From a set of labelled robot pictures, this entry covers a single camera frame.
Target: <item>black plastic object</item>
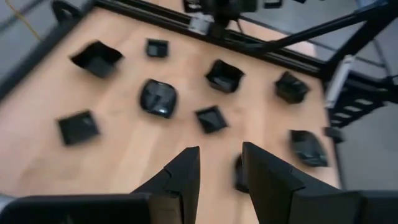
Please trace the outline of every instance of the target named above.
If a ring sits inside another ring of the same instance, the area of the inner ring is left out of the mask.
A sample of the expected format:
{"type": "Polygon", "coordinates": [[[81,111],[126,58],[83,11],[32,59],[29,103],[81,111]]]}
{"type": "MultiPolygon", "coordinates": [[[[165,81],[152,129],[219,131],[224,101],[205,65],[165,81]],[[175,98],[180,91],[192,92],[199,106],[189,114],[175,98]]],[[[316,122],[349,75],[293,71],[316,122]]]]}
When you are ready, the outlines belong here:
{"type": "Polygon", "coordinates": [[[243,193],[249,193],[246,176],[243,175],[241,154],[238,156],[238,158],[236,158],[235,161],[235,189],[243,193]]]}
{"type": "Polygon", "coordinates": [[[123,55],[100,41],[89,44],[82,52],[70,57],[72,62],[93,75],[106,78],[115,70],[115,63],[123,55]]]}
{"type": "Polygon", "coordinates": [[[206,134],[228,127],[221,111],[218,109],[218,106],[198,110],[195,114],[197,115],[203,132],[206,134]]]}
{"type": "Polygon", "coordinates": [[[150,114],[171,118],[177,104],[177,91],[169,84],[148,79],[142,88],[139,104],[150,114]]]}
{"type": "Polygon", "coordinates": [[[290,72],[285,72],[275,82],[276,95],[291,104],[301,103],[309,91],[307,84],[294,77],[290,72]]]}
{"type": "Polygon", "coordinates": [[[63,0],[54,0],[51,2],[52,12],[58,23],[61,24],[69,19],[81,18],[79,9],[69,2],[63,0]]]}
{"type": "Polygon", "coordinates": [[[336,189],[250,143],[243,170],[259,223],[387,224],[398,221],[397,191],[336,189]]]}
{"type": "Polygon", "coordinates": [[[224,93],[233,93],[238,89],[243,76],[244,73],[240,69],[219,59],[214,62],[206,79],[212,88],[224,93]]]}
{"type": "Polygon", "coordinates": [[[323,132],[326,136],[331,137],[335,144],[342,143],[344,141],[343,133],[338,128],[325,127],[323,132]]]}
{"type": "Polygon", "coordinates": [[[167,57],[169,56],[169,42],[167,40],[148,39],[146,52],[150,57],[167,57]]]}
{"type": "Polygon", "coordinates": [[[67,146],[87,141],[100,132],[90,111],[58,120],[63,143],[67,146]]]}
{"type": "Polygon", "coordinates": [[[264,0],[264,9],[278,9],[282,5],[283,0],[264,0]]]}
{"type": "Polygon", "coordinates": [[[204,14],[214,15],[215,17],[223,16],[234,19],[235,15],[239,16],[244,12],[256,12],[256,0],[184,0],[184,6],[187,5],[189,11],[203,12],[204,14]]]}
{"type": "Polygon", "coordinates": [[[201,2],[199,1],[192,1],[192,0],[182,0],[182,5],[184,8],[184,12],[186,13],[194,13],[194,12],[202,12],[201,2]]]}
{"type": "Polygon", "coordinates": [[[325,150],[313,133],[290,130],[290,146],[304,164],[312,167],[328,166],[325,150]]]}
{"type": "Polygon", "coordinates": [[[131,194],[16,198],[0,203],[0,223],[195,224],[199,189],[200,150],[191,147],[131,194]]]}
{"type": "MultiPolygon", "coordinates": [[[[163,170],[132,193],[152,192],[179,200],[181,224],[195,224],[200,189],[200,149],[188,147],[169,162],[163,170]]],[[[159,223],[168,223],[158,219],[159,223]]]]}

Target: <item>wooden table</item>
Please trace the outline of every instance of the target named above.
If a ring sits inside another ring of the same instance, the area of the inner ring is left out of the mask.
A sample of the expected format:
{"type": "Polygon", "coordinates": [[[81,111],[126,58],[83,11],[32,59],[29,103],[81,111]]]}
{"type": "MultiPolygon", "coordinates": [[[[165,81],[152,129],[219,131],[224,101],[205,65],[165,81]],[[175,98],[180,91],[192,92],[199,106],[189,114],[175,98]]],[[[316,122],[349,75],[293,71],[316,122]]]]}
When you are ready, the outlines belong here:
{"type": "MultiPolygon", "coordinates": [[[[275,32],[244,24],[251,34],[275,32]]],[[[306,50],[312,54],[313,49],[306,50]]],[[[233,166],[243,141],[336,187],[338,171],[318,80],[294,74],[311,92],[300,105],[274,95],[284,68],[161,29],[104,9],[94,9],[0,104],[0,191],[41,194],[128,193],[147,181],[188,146],[201,149],[197,223],[257,223],[249,195],[233,189],[233,166]],[[146,38],[170,41],[170,57],[147,58],[146,38]],[[125,56],[117,72],[102,80],[75,66],[68,56],[100,40],[125,56]],[[240,89],[225,95],[204,74],[222,59],[246,73],[240,89]],[[174,118],[143,112],[137,101],[146,79],[166,82],[179,93],[174,118]],[[194,111],[219,105],[229,128],[202,133],[194,111]],[[65,147],[56,119],[92,110],[102,135],[65,147]],[[289,129],[305,129],[322,141],[331,167],[302,165],[288,147],[289,129]]]]}

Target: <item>metal bracket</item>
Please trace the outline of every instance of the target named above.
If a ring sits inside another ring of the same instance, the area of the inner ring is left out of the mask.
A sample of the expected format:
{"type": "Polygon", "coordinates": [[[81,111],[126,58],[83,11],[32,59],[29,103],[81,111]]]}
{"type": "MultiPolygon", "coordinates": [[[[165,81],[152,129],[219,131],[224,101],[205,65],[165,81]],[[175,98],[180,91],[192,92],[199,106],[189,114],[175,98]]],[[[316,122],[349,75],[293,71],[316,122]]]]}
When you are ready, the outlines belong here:
{"type": "Polygon", "coordinates": [[[188,29],[197,34],[207,35],[212,22],[214,22],[214,19],[211,15],[204,15],[201,12],[197,12],[192,14],[188,29]]]}
{"type": "Polygon", "coordinates": [[[337,102],[338,96],[340,95],[343,85],[347,79],[349,71],[353,66],[355,56],[346,55],[345,58],[340,62],[336,69],[331,82],[329,83],[326,91],[326,108],[334,108],[337,102]]]}
{"type": "Polygon", "coordinates": [[[339,128],[324,127],[323,133],[326,136],[331,137],[335,144],[339,144],[345,141],[345,137],[339,128]]]}

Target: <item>yellow cable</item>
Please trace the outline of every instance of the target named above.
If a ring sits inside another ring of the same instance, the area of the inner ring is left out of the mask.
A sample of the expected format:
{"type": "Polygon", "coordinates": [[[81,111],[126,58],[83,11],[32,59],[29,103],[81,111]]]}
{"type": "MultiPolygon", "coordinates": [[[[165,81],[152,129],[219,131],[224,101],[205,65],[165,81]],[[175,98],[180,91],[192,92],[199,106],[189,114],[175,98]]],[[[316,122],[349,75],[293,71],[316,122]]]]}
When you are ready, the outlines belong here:
{"type": "Polygon", "coordinates": [[[37,32],[32,28],[32,26],[26,21],[25,17],[18,10],[14,9],[9,0],[5,0],[5,2],[8,5],[8,7],[10,7],[10,9],[13,11],[14,15],[18,17],[18,19],[21,20],[27,26],[27,28],[31,31],[33,36],[35,36],[37,40],[42,40],[40,36],[37,34],[37,32]]]}

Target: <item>metal frame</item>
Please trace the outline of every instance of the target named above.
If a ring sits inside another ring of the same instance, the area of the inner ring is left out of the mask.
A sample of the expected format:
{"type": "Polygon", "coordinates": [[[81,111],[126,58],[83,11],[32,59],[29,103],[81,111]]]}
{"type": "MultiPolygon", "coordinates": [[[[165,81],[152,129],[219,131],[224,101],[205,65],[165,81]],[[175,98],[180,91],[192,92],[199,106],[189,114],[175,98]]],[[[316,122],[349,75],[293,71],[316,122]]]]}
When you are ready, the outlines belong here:
{"type": "MultiPolygon", "coordinates": [[[[38,65],[46,55],[84,18],[94,7],[102,7],[110,11],[114,11],[125,16],[147,22],[164,29],[172,30],[183,35],[187,35],[220,47],[227,48],[251,57],[274,63],[276,65],[295,70],[306,75],[318,78],[324,89],[331,79],[338,62],[345,55],[357,54],[370,40],[380,33],[389,23],[398,16],[398,1],[379,1],[361,11],[357,11],[340,19],[327,22],[320,26],[293,34],[280,40],[266,42],[248,35],[226,30],[225,35],[228,38],[221,39],[209,35],[200,35],[188,30],[191,17],[179,12],[160,7],[149,2],[141,0],[90,0],[81,10],[74,7],[59,4],[59,1],[53,2],[53,10],[59,26],[54,28],[48,36],[16,67],[7,78],[0,83],[0,100],[3,100],[7,94],[21,82],[31,70],[38,65]],[[324,62],[317,58],[304,55],[293,50],[283,47],[307,40],[318,35],[326,34],[342,27],[365,21],[367,22],[345,43],[342,48],[328,61],[324,62]],[[244,42],[249,45],[260,45],[261,48],[243,47],[237,42],[244,42]]],[[[331,125],[342,127],[350,122],[359,119],[372,110],[384,105],[385,101],[398,103],[398,88],[392,81],[392,77],[376,80],[367,77],[358,72],[351,71],[348,79],[343,87],[341,99],[336,103],[333,110],[328,112],[332,121],[331,125]],[[373,102],[372,106],[358,104],[358,98],[365,98],[373,102]],[[361,109],[360,113],[347,111],[347,106],[354,105],[361,109]],[[339,117],[338,113],[346,113],[349,118],[339,117]],[[339,121],[340,124],[333,124],[333,120],[339,121]]],[[[338,158],[338,148],[335,144],[336,160],[338,158]]],[[[340,172],[341,184],[344,187],[344,178],[340,172]]]]}

